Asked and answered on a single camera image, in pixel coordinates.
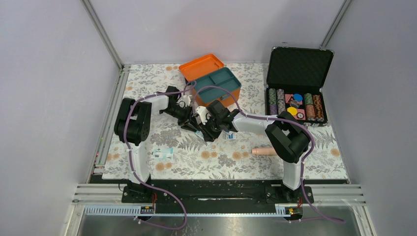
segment gray wall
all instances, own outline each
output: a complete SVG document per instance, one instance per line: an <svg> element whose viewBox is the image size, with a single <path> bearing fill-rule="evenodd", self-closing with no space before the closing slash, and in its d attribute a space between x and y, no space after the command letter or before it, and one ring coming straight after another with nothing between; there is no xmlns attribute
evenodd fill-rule
<svg viewBox="0 0 417 236"><path fill-rule="evenodd" d="M417 1L357 0L329 48L340 148L379 236L416 235Z"/></svg>
<svg viewBox="0 0 417 236"><path fill-rule="evenodd" d="M117 69L80 1L0 3L0 235L56 236Z"/></svg>
<svg viewBox="0 0 417 236"><path fill-rule="evenodd" d="M267 62L271 48L319 47L343 0L92 0L125 63L181 63L207 53Z"/></svg>

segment table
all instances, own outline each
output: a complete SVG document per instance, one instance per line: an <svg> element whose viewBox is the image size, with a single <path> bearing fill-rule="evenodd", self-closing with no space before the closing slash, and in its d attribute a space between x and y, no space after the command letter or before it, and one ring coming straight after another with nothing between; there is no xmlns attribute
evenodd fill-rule
<svg viewBox="0 0 417 236"><path fill-rule="evenodd" d="M138 99L168 85L183 89L179 64L132 65L123 97ZM225 65L240 80L239 104L248 113L265 114L265 79L268 64L230 63ZM308 127L316 145L305 161L305 178L346 179L347 173L331 125ZM151 117L146 149L152 179L282 179L283 161L278 156L252 155L254 147L271 147L266 136L239 132L235 140L224 135L206 143L194 133L181 129L177 119L167 114ZM175 148L170 162L151 157L154 148ZM126 146L113 134L103 179L128 178Z"/></svg>

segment cable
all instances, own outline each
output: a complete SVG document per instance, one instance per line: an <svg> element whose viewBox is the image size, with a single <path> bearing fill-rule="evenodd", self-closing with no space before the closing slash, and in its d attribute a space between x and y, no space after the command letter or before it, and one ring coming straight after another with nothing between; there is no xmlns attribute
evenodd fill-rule
<svg viewBox="0 0 417 236"><path fill-rule="evenodd" d="M319 215L321 215L321 218L323 218L323 219L326 219L326 220L329 220L329 221L331 221L331 222L333 222L333 223L337 223L337 224L345 224L346 223L346 221L344 220L344 219L340 219L340 218L336 218L336 217L330 217L330 216L326 216L326 215L324 215L323 213L321 213L315 206L313 206L313 204L311 204L311 202L310 202L310 200L308 199L308 197L307 197L307 194L306 194L306 192L305 192L305 189L304 189L304 182L303 182L303 178L302 178L302 176L303 176L303 174L304 174L304 161L305 161L305 159L307 158L307 156L308 155L310 155L310 153L313 151L313 149L314 149L314 145L315 145L315 141L314 141L314 137L313 137L313 135L311 135L311 133L310 133L310 131L308 131L305 127L304 127L304 125L302 125L302 124L299 124L298 122L294 122L294 121L291 121L291 120L287 120L287 119L282 119L282 118L275 118L275 117L268 117L268 118L266 118L266 117L259 117L259 116L253 116L253 115L247 115L247 114L245 114L245 112L243 112L243 110L240 108L240 106L239 106L239 103L238 103L238 101L236 100L236 98L235 98L235 96L231 93L231 92L229 92L229 91L227 91L226 89L224 89L224 88L221 88L221 87L217 87L217 86L204 86L204 87L202 87L202 88L200 88L197 92L196 92L196 96L198 96L198 94L200 93L200 91L202 91L202 90L204 90L204 89L208 89L208 88L215 88L215 89L220 89L220 90L223 90L223 91L225 91L226 93L228 93L232 98L233 98L233 100L235 101L235 104L236 104L236 106L237 106L237 108L238 108L238 110L239 110L239 112L240 113L242 113L242 115L244 115L244 116L246 116L246 117L249 117L249 118L254 118L254 119L262 119L262 120L277 120L277 121L281 121L281 122L286 122L286 123L290 123L290 124L293 124L293 125L296 125L296 126L298 126L299 128L301 128L303 131L304 131L304 133L308 136L308 138L310 139L310 141L311 141L311 148L308 150L308 152L301 158L301 174L300 174L300 179L301 179L301 190L302 190L302 193L303 193L303 195L304 195L304 197L305 197L305 199L306 199L306 201L307 201L307 203L310 205L310 207L316 212L316 213L318 213ZM195 97L196 96L193 96L193 99L192 99L192 101L191 101L191 105L194 105L194 101L195 101Z"/></svg>
<svg viewBox="0 0 417 236"><path fill-rule="evenodd" d="M182 92L185 93L187 91L192 90L195 87L196 84L197 83L194 83L194 85L191 88L185 89L183 91L155 93L155 94L152 94L152 95L145 96L143 98L139 98L138 100L135 101L135 103L133 103L132 107L130 108L129 114L127 115L126 124L124 125L124 131L123 131L123 140L124 140L124 143L127 145L127 149L129 150L129 164L130 164L130 169L131 169L131 171L133 173L133 176L139 181L140 184L143 184L145 187L148 187L148 188L151 188L151 189L155 189L155 190L158 190L158 191L167 193L170 196L172 196L178 202L178 204L182 208L182 211L184 212L184 223L181 226L178 226L178 227L167 227L167 226L163 226L163 225L154 224L154 223L151 223L151 222L148 222L148 221L143 221L145 224L152 225L152 226L156 226L156 227L160 227L160 228L167 229L167 230L180 230L180 229L184 228L187 225L187 211L185 210L184 204L182 204L181 200L179 198L177 198L173 193L171 193L168 190L165 190L165 189L162 189L162 188L158 188L158 187L154 187L154 186L151 186L151 185L143 182L139 178L139 176L136 174L136 171L135 171L135 169L133 167L132 150L131 150L131 147L130 147L129 142L127 141L127 127L129 125L130 118L132 117L133 110L135 109L135 107L138 105L138 103L140 101L145 100L145 99L148 99L148 98L151 98L151 97L160 96L160 95L179 94L179 93L182 93Z"/></svg>

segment floral pattern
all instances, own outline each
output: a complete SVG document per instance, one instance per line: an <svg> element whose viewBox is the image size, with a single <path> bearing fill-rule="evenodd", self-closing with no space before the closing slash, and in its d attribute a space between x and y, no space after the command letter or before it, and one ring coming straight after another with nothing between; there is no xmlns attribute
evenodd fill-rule
<svg viewBox="0 0 417 236"><path fill-rule="evenodd" d="M178 64L132 65L124 97L138 99L168 85L182 89L184 77ZM268 65L261 63L227 64L242 83L239 104L249 113L265 114L265 79ZM305 161L306 178L347 178L346 170L331 125L308 127L316 144ZM152 116L146 140L149 170L153 179L280 179L283 161L278 156L252 155L255 147L270 147L266 136L236 133L235 140L225 135L212 143L181 129L177 120L167 114ZM154 148L174 148L170 162L151 157ZM103 179L128 178L128 156L125 145L113 135L103 172Z"/></svg>

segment robotic arm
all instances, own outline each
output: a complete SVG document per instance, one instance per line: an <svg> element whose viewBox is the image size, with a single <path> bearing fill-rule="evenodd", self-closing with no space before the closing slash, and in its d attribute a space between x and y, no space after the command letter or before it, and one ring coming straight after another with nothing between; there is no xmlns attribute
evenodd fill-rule
<svg viewBox="0 0 417 236"><path fill-rule="evenodd" d="M177 88L169 86L166 92L179 91ZM133 111L137 115L136 119L131 118L127 127L127 141L135 144L132 152L134 155L133 163L136 173L143 181L147 181L149 171L144 141L147 139L150 129L150 115L167 113L178 119L178 125L190 131L201 131L206 142L212 142L219 137L223 130L234 132L252 132L267 135L276 153L284 160L283 183L291 190L300 187L301 162L300 156L307 151L310 142L308 136L297 126L280 121L268 120L277 116L260 116L265 120L249 118L251 115L244 116L239 110L229 111L219 101L212 102L207 107L198 107L197 114L192 114L192 107L189 106L188 99L181 106L178 103L180 94L161 95L139 102ZM123 132L127 116L134 99L125 98L122 100L118 117L115 124L115 134L123 142ZM291 114L283 112L279 118L295 121ZM129 180L138 183L133 176Z"/></svg>

